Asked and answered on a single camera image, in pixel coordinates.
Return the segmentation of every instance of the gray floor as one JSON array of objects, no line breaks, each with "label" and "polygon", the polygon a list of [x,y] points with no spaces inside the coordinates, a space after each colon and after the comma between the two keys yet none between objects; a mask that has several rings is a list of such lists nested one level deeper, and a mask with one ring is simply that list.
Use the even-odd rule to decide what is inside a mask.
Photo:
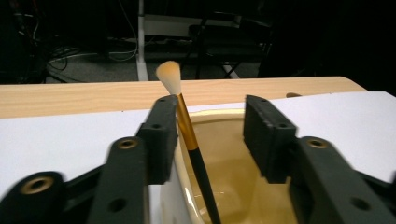
[{"label": "gray floor", "polygon": [[[148,79],[158,80],[155,77],[155,69],[163,62],[174,60],[182,61],[186,55],[187,47],[175,43],[152,43],[146,46],[145,58],[148,70]],[[67,83],[79,82],[124,82],[137,81],[136,57],[133,54],[110,54],[111,59],[103,55],[91,52],[79,53],[52,61],[48,71],[51,75]],[[191,56],[189,64],[182,71],[182,79],[195,79],[194,55]],[[241,78],[253,78],[258,74],[259,63],[241,63],[236,69],[236,74]],[[225,72],[219,65],[205,65],[201,69],[201,79],[224,78]],[[46,83],[61,83],[60,80],[47,77]]]}]

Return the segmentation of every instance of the beige bowl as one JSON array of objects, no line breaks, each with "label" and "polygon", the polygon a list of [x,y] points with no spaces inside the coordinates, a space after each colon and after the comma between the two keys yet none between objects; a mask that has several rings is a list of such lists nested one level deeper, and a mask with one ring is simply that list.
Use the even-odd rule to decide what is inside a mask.
[{"label": "beige bowl", "polygon": [[[267,184],[243,141],[243,109],[190,113],[222,223],[297,223],[287,184]],[[163,223],[210,223],[182,137],[161,189]]]}]

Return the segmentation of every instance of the brush bristles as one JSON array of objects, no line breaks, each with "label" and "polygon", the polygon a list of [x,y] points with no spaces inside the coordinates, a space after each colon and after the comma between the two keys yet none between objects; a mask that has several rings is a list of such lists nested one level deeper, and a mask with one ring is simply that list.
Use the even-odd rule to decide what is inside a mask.
[{"label": "brush bristles", "polygon": [[160,64],[156,71],[157,78],[171,94],[180,94],[180,67],[178,63],[168,61]]}]

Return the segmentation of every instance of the brush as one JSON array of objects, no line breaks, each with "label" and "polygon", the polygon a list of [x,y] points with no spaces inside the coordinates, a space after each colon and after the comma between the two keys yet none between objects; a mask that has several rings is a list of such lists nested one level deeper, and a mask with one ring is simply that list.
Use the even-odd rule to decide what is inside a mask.
[{"label": "brush", "polygon": [[212,220],[212,223],[218,224],[220,222],[219,211],[216,207],[215,197],[210,186],[209,177],[205,168],[204,160],[201,151],[198,147],[198,142],[192,128],[189,112],[187,111],[186,103],[180,87],[180,67],[178,63],[168,61],[162,63],[156,71],[157,78],[165,86],[170,94],[177,96],[177,123],[183,135],[186,149],[189,152],[192,169],[195,173],[199,188],[204,198],[207,212]]}]

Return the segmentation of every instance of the table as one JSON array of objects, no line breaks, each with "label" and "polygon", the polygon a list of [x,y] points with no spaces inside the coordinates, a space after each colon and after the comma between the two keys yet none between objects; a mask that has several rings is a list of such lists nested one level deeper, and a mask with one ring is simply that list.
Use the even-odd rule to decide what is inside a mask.
[{"label": "table", "polygon": [[[181,85],[187,105],[245,102],[246,94],[280,99],[288,92],[366,91],[345,77],[183,80]],[[0,118],[148,109],[167,94],[159,81],[4,85],[0,87]]]}]

